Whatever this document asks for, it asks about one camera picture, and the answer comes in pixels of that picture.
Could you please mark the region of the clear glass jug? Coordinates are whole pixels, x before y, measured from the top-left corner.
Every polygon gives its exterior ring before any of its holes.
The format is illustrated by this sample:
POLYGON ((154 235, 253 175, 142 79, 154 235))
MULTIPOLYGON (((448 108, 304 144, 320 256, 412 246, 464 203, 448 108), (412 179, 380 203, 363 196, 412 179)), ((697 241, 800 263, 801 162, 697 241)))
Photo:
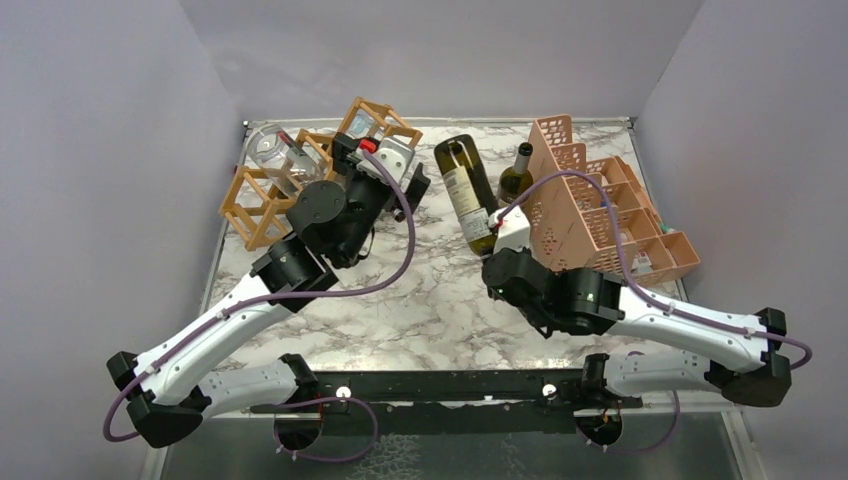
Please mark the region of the clear glass jug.
POLYGON ((302 189, 319 179, 319 169, 295 140, 281 127, 265 123, 249 136, 246 156, 276 186, 283 197, 296 198, 302 189))

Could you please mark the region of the dark wine bottle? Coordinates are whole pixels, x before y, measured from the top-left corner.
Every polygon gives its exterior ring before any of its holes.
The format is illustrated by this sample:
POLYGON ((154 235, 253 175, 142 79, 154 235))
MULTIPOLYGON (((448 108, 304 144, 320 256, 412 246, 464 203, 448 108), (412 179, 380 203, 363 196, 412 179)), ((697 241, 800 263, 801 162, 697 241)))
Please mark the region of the dark wine bottle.
POLYGON ((491 255, 496 238, 488 222, 498 203, 473 138, 448 138, 433 152, 466 243, 480 257, 491 255))

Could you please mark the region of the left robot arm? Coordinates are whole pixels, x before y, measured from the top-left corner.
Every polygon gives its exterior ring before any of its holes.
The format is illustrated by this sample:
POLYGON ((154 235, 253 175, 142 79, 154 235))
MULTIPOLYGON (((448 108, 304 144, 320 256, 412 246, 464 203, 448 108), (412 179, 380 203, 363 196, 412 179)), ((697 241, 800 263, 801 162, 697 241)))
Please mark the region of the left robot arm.
POLYGON ((141 437, 162 448, 220 414, 262 404, 283 403, 294 411, 309 406, 317 379, 298 354, 256 368, 216 368, 248 340, 313 300, 368 295, 395 283, 414 255, 411 214, 394 180, 366 177, 348 188, 327 181, 310 185, 290 214, 295 231, 273 243, 224 298, 170 339, 140 354, 119 351, 108 360, 119 394, 103 420, 104 439, 119 443, 141 437), (335 289, 336 270, 353 265, 344 254, 357 255, 362 247, 354 235, 370 234, 392 196, 408 217, 402 263, 374 285, 335 289))

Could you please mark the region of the wooden wine rack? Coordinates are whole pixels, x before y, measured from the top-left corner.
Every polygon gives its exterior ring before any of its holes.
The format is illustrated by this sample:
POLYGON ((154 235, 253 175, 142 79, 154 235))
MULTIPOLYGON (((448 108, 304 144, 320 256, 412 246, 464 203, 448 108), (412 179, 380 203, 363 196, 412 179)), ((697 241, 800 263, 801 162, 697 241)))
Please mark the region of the wooden wine rack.
POLYGON ((362 107, 372 115, 379 115, 383 138, 395 137, 411 148, 415 148, 421 140, 423 133, 413 128, 393 107, 361 97, 354 99, 338 127, 324 132, 302 129, 292 136, 276 121, 254 122, 247 126, 244 160, 236 167, 230 187, 219 208, 221 216, 244 240, 246 250, 254 251, 267 247, 290 231, 284 213, 294 205, 297 198, 283 197, 268 176, 247 158, 247 141, 253 131, 265 123, 277 124, 316 162, 319 169, 318 180, 342 183, 343 176, 335 173, 332 167, 331 142, 337 132, 346 133, 352 117, 362 107))

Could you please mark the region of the green wine bottle silver neck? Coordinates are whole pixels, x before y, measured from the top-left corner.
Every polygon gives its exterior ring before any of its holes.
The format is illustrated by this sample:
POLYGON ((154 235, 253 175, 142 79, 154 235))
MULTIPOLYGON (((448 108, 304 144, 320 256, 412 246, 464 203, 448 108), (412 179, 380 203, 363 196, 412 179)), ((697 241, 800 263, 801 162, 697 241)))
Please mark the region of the green wine bottle silver neck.
POLYGON ((506 207, 513 203, 534 183, 532 174, 528 171, 532 153, 533 145, 529 142, 522 142, 517 149, 513 165, 501 173, 497 189, 497 200, 500 207, 506 207))

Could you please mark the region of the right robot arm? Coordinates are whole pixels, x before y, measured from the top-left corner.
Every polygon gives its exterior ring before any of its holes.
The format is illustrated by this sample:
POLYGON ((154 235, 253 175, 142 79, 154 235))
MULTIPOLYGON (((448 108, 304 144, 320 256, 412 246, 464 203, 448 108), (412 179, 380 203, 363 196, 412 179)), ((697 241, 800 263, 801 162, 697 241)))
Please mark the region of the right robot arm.
POLYGON ((660 354, 589 356, 576 383, 585 404, 679 390, 713 392, 754 407, 783 401, 792 366, 779 352, 786 341, 781 311, 731 314, 647 291, 627 273, 552 271, 531 251, 531 225, 520 205, 496 206, 470 136, 442 141, 434 156, 493 299, 516 308, 544 337, 606 334, 668 346, 660 354))

